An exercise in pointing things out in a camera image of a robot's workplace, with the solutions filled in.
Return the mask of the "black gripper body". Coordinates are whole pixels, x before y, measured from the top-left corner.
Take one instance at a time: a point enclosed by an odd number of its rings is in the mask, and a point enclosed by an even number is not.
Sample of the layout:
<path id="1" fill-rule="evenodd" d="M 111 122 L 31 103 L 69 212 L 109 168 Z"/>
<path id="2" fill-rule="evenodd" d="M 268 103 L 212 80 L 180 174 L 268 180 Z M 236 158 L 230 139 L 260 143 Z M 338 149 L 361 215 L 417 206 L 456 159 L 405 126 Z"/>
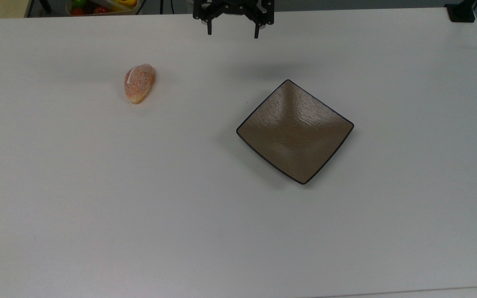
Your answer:
<path id="1" fill-rule="evenodd" d="M 257 0 L 212 0 L 212 16 L 222 14 L 260 16 Z"/>

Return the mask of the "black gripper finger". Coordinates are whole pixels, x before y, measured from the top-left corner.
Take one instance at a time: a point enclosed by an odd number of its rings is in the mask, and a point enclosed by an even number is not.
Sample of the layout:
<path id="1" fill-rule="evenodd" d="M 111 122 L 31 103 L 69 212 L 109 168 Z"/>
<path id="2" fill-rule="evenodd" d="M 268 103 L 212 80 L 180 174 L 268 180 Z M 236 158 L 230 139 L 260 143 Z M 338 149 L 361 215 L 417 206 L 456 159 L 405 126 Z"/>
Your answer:
<path id="1" fill-rule="evenodd" d="M 274 0 L 246 0 L 245 16 L 255 24 L 254 38 L 259 38 L 259 31 L 266 25 L 274 23 Z"/>
<path id="2" fill-rule="evenodd" d="M 212 21 L 223 13 L 223 0 L 194 0 L 193 18 L 207 25 L 207 34 L 212 35 Z"/>

